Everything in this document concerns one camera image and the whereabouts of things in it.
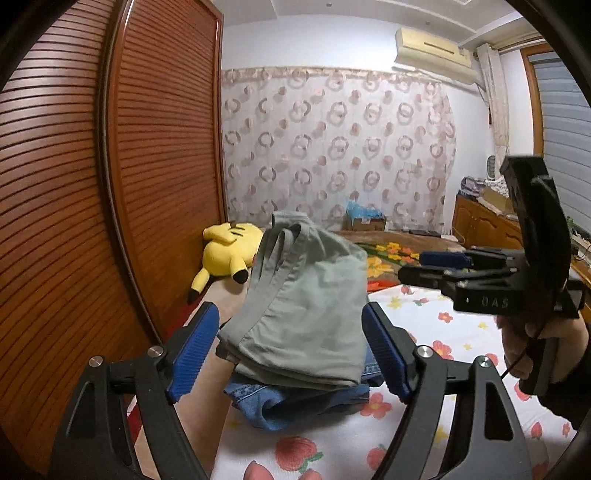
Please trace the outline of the person's right hand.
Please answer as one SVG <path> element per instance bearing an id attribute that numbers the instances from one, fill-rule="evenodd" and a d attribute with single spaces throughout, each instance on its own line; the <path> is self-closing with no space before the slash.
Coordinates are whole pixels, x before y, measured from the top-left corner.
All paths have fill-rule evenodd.
<path id="1" fill-rule="evenodd" d="M 504 358 L 508 373 L 527 380 L 543 358 L 545 347 L 557 343 L 550 382 L 557 383 L 581 362 L 587 350 L 590 333 L 582 316 L 577 319 L 555 318 L 545 324 L 521 317 L 497 316 L 501 330 Z"/>

